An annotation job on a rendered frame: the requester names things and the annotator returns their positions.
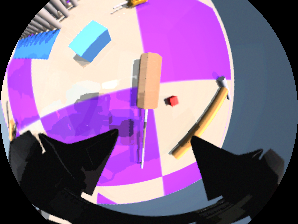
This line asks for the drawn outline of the blue flat strip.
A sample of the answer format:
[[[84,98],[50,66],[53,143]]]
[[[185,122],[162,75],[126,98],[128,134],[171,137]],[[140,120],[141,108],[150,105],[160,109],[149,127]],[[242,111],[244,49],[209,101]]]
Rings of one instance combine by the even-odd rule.
[[[19,40],[15,51],[15,59],[49,59],[49,52],[55,44],[57,35],[60,34],[60,30],[41,32],[40,35],[31,37],[25,37],[23,40]]]

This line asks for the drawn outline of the small red cube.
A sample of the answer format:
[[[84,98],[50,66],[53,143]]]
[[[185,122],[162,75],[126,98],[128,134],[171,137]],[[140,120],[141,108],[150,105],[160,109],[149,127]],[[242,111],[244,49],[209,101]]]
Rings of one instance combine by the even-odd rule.
[[[178,101],[178,99],[177,99],[177,96],[170,96],[170,97],[168,96],[168,97],[166,97],[166,99],[168,99],[168,104],[172,105],[172,107],[173,107],[173,105],[180,103],[180,101]]]

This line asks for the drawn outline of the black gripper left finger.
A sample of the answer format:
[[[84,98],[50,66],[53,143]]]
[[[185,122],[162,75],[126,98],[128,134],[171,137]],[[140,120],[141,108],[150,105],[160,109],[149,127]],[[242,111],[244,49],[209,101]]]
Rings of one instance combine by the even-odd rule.
[[[98,133],[97,136],[71,144],[41,132],[37,132],[37,137],[40,137],[40,144],[43,144],[45,151],[63,164],[63,168],[67,169],[69,176],[80,185],[84,193],[93,196],[94,188],[117,143],[118,129]]]

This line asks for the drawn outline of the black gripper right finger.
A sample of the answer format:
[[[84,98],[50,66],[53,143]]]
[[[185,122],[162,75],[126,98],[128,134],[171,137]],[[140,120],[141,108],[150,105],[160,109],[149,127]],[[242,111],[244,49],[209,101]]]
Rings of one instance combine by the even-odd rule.
[[[196,135],[190,140],[194,159],[197,161],[200,169],[202,183],[205,186],[206,197],[208,201],[222,196],[221,192],[227,189],[227,186],[234,183],[241,176],[243,169],[253,163],[258,157],[261,159],[263,149],[255,149],[253,152],[234,155],[229,151],[216,147],[205,139]]]

